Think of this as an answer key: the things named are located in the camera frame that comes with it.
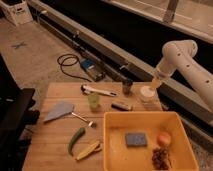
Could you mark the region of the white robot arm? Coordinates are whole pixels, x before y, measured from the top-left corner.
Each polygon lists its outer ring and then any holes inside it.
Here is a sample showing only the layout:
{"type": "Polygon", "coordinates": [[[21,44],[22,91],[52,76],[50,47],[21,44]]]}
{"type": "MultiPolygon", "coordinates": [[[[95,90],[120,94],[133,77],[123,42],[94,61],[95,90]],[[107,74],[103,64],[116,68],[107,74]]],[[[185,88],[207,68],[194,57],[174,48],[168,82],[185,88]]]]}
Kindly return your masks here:
{"type": "Polygon", "coordinates": [[[193,59],[197,51],[194,40],[165,43],[162,58],[155,67],[155,78],[165,80],[178,70],[213,113],[213,74],[193,59]]]}

